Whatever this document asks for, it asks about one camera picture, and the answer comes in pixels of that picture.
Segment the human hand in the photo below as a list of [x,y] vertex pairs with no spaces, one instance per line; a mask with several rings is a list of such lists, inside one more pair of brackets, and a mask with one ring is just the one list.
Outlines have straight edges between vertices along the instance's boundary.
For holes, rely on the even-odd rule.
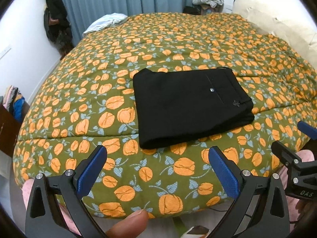
[[136,238],[145,230],[148,218],[146,210],[135,211],[115,224],[106,234],[109,238]]

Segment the floral bedspread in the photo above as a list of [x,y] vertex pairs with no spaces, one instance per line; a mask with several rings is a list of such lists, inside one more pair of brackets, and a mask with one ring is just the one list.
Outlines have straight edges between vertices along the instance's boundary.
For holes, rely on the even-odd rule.
[[[252,98],[254,122],[140,149],[134,74],[218,66],[230,67]],[[293,150],[308,141],[296,124],[316,125],[316,83],[314,69],[285,41],[258,35],[237,14],[132,16],[88,34],[43,83],[18,137],[15,180],[22,186],[38,172],[60,175],[102,144],[108,160],[83,198],[92,215],[121,218],[145,208],[154,218],[201,210],[227,197],[208,148],[217,145],[241,169],[268,176],[279,165],[270,150],[274,140]]]

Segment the cream tufted headboard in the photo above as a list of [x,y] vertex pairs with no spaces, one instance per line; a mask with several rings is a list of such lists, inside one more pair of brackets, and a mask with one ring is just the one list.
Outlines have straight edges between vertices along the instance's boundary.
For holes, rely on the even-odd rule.
[[240,14],[260,34],[282,38],[317,70],[317,32],[287,19],[271,5],[258,0],[235,0],[232,13]]

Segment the stack of folded clothes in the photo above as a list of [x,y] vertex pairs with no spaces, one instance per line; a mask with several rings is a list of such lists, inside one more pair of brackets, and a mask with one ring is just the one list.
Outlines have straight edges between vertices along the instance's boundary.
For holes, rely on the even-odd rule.
[[14,119],[22,123],[22,108],[25,98],[17,87],[8,86],[5,95],[0,96],[0,105],[2,104],[13,115]]
[[143,149],[207,137],[254,120],[252,99],[227,67],[167,73],[143,69],[133,86]]

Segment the blue gripper pad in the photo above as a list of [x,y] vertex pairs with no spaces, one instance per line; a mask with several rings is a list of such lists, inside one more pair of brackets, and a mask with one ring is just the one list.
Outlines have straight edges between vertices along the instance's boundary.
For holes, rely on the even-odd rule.
[[107,161],[107,150],[104,146],[100,146],[99,151],[90,161],[84,172],[77,182],[77,197],[82,198],[87,196],[94,185],[99,173]]
[[209,149],[208,159],[226,194],[233,199],[237,199],[240,194],[238,181],[213,147]]
[[303,121],[299,121],[297,123],[297,128],[304,134],[306,134],[308,137],[310,137],[312,140],[317,140],[317,129],[313,126],[309,125],[308,123],[305,123]]

